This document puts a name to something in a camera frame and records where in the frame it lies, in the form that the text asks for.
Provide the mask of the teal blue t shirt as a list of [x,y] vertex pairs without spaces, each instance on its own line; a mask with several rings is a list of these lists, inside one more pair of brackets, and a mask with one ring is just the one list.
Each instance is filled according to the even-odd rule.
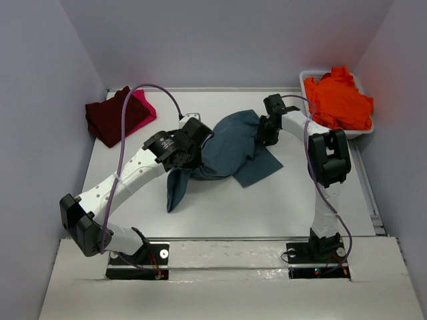
[[260,117],[245,110],[224,117],[201,150],[203,165],[172,169],[167,177],[167,205],[171,213],[184,198],[190,179],[222,180],[233,177],[249,187],[279,171],[283,165],[256,140]]

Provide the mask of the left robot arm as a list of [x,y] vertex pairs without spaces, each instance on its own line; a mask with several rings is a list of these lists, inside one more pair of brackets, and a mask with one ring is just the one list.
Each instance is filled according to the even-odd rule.
[[151,136],[127,162],[92,189],[59,202],[61,222],[86,257],[104,251],[124,254],[132,263],[147,257],[148,239],[137,228],[108,222],[120,205],[150,181],[171,169],[196,169],[202,164],[201,150],[213,131],[198,118],[190,117],[175,131]]

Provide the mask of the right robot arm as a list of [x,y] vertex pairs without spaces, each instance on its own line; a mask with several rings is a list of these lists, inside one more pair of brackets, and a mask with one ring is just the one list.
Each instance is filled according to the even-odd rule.
[[342,185],[351,171],[346,134],[329,129],[305,116],[297,107],[285,106],[279,94],[264,99],[267,115],[260,118],[257,140],[265,146],[278,143],[280,131],[286,131],[304,144],[308,173],[316,188],[315,213],[306,242],[287,244],[286,262],[290,264],[327,263],[332,256],[345,262],[338,225],[345,225],[338,213]]

